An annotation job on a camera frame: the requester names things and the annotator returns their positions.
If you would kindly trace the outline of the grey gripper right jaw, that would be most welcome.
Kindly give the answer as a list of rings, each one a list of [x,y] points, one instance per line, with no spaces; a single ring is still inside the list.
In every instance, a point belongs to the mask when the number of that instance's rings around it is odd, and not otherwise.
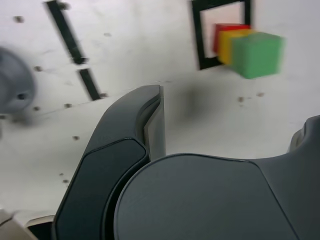
[[[116,204],[117,240],[317,240],[320,118],[286,154],[175,154],[135,173]]]

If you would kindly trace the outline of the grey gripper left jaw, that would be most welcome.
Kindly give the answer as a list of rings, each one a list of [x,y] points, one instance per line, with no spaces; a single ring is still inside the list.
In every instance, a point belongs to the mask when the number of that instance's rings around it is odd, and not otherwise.
[[[143,166],[166,155],[164,90],[141,86],[102,115],[57,210],[55,240],[112,240],[118,198]]]

